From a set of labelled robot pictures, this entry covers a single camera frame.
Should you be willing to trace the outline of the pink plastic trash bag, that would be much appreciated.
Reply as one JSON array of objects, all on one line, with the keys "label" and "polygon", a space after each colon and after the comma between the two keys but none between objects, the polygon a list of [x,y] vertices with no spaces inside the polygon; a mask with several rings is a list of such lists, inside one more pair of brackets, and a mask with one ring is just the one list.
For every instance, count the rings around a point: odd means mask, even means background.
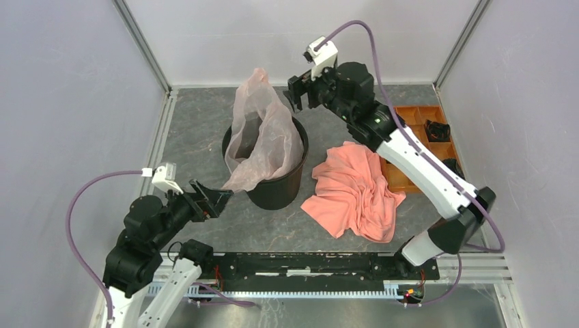
[{"label": "pink plastic trash bag", "polygon": [[230,177],[223,188],[251,191],[265,180],[288,174],[303,153],[290,110],[270,84],[268,73],[254,69],[236,90],[231,137],[225,149]]}]

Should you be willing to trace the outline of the black plastic trash bin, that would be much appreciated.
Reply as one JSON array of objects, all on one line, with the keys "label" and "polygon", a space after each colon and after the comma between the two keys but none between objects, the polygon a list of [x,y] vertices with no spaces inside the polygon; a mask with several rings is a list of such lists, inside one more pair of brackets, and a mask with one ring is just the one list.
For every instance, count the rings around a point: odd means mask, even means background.
[{"label": "black plastic trash bin", "polygon": [[254,205],[265,210],[280,210],[298,195],[302,170],[309,153],[309,139],[304,126],[292,119],[289,130],[273,126],[257,129],[253,149],[246,152],[240,134],[229,127],[222,140],[221,153],[230,173],[223,189],[244,191]]}]

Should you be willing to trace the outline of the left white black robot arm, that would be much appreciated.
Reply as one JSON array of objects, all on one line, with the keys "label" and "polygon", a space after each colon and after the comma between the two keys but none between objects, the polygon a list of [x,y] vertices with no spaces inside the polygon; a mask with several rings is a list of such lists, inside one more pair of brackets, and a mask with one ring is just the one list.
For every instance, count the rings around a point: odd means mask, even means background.
[{"label": "left white black robot arm", "polygon": [[198,278],[214,271],[213,248],[193,239],[182,244],[173,277],[142,315],[138,315],[145,291],[163,263],[161,251],[185,225],[220,216],[234,192],[211,189],[196,180],[192,191],[168,191],[166,199],[144,195],[134,200],[124,217],[124,229],[106,257],[102,282],[106,297],[106,327],[164,327]]}]

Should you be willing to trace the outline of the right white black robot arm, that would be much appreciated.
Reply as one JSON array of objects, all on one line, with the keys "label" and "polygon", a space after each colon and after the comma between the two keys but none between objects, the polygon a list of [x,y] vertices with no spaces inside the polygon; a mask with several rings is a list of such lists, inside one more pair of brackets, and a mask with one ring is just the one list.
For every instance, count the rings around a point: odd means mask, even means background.
[{"label": "right white black robot arm", "polygon": [[413,236],[395,254],[396,274],[411,279],[422,264],[440,254],[457,254],[485,223],[496,195],[476,188],[452,172],[414,135],[412,129],[376,99],[374,79],[366,65],[346,62],[293,76],[284,96],[294,111],[323,106],[341,118],[349,134],[402,171],[432,202],[441,218]]}]

